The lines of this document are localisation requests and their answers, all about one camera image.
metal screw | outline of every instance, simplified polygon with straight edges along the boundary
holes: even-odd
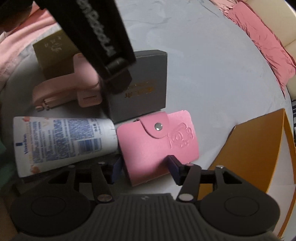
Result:
[[[162,128],[163,128],[163,125],[162,125],[161,123],[157,122],[157,123],[154,125],[154,128],[155,128],[155,130],[157,130],[157,131],[161,131]]]
[[[100,194],[97,198],[100,202],[110,202],[112,200],[112,196],[109,194]]]
[[[190,202],[194,199],[194,197],[189,193],[183,193],[179,195],[179,199],[183,202]]]

white tube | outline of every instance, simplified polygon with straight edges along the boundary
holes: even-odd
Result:
[[[103,156],[118,146],[110,119],[14,117],[13,139],[19,177]]]

pink cloth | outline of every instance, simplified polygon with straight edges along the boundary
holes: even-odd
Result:
[[[268,61],[284,93],[288,80],[296,73],[296,65],[280,40],[254,13],[250,6],[243,1],[224,12],[224,15],[244,30],[260,50]]]
[[[222,12],[232,9],[237,3],[237,0],[210,0],[214,5],[216,5]]]
[[[0,90],[20,63],[19,54],[55,23],[48,11],[39,9],[34,3],[29,18],[23,24],[9,33],[3,33],[5,36],[0,42]]]

beige chair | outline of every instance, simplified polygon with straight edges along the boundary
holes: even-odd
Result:
[[[245,0],[280,39],[296,59],[296,12],[284,0]],[[291,99],[296,99],[296,76],[287,84]]]

pink card holder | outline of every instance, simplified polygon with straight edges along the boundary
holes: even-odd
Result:
[[[174,155],[182,164],[199,156],[194,126],[186,110],[140,117],[119,126],[117,136],[132,186],[167,174],[167,155]]]

